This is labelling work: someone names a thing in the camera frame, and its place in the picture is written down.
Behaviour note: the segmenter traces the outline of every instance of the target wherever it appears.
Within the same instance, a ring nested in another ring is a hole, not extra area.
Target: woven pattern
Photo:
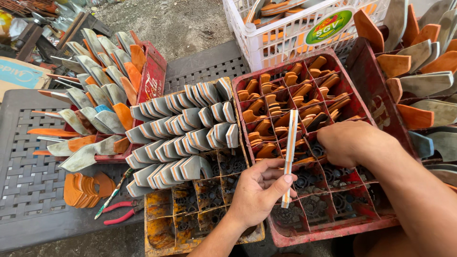
[[[183,74],[177,79],[165,79],[164,95],[184,90],[184,85],[186,84],[195,85],[199,82],[208,82],[222,77],[229,77],[232,80],[234,77],[245,74],[246,71],[247,66],[244,64],[242,58],[238,57],[229,62],[221,63],[204,70]]]
[[[20,111],[5,185],[1,189],[0,224],[69,210],[64,202],[65,170],[57,167],[53,156],[33,155],[35,150],[46,150],[51,142],[38,140],[39,135],[27,134],[30,129],[61,129],[64,121],[33,110],[58,112],[62,109]]]

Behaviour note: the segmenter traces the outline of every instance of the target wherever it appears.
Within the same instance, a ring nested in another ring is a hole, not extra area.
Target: green circular label
[[[306,36],[306,44],[309,46],[319,45],[322,41],[336,36],[338,32],[344,31],[343,28],[352,20],[353,8],[335,12],[324,19],[321,19]]]

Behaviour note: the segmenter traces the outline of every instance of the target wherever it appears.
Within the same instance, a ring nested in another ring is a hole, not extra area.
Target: white plastic crate
[[[235,33],[251,71],[257,71],[328,46],[338,57],[345,57],[357,38],[354,13],[363,8],[374,24],[379,26],[383,23],[389,2],[390,0],[325,0],[259,29],[253,23],[245,25],[243,22],[255,0],[223,0],[223,5],[230,31]],[[337,21],[321,29],[315,28],[327,17],[331,19],[335,15],[338,15]]]

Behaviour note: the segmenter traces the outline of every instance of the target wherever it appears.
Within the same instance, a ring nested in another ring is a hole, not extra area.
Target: metal tool
[[[121,181],[117,184],[116,189],[114,189],[113,193],[112,193],[111,196],[108,198],[108,200],[107,200],[107,201],[103,204],[103,206],[100,208],[100,210],[98,211],[97,215],[95,215],[94,220],[96,220],[98,217],[100,217],[101,213],[103,212],[103,209],[106,208],[106,207],[110,204],[111,200],[116,196],[117,192],[119,192],[119,190],[121,189],[122,182],[124,182],[124,180],[125,180],[126,178],[128,178],[128,177],[132,174],[133,171],[134,171],[134,169],[129,168],[129,169],[124,173],[124,175],[122,175]]]
[[[102,213],[112,211],[112,210],[117,209],[119,207],[128,207],[128,206],[133,206],[133,208],[129,212],[127,212],[124,216],[122,216],[120,218],[117,218],[115,220],[105,220],[103,222],[103,224],[105,224],[105,225],[114,225],[114,224],[118,224],[118,223],[121,223],[123,221],[128,220],[128,218],[132,217],[133,215],[137,214],[142,209],[144,209],[144,201],[143,201],[143,199],[141,199],[141,200],[120,202],[120,203],[113,204],[112,206],[105,208],[102,211]]]

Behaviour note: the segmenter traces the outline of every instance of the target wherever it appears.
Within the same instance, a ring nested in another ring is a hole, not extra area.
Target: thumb
[[[266,202],[274,205],[276,201],[281,198],[292,185],[293,177],[289,174],[282,175],[278,178],[267,190],[265,190],[264,196]]]

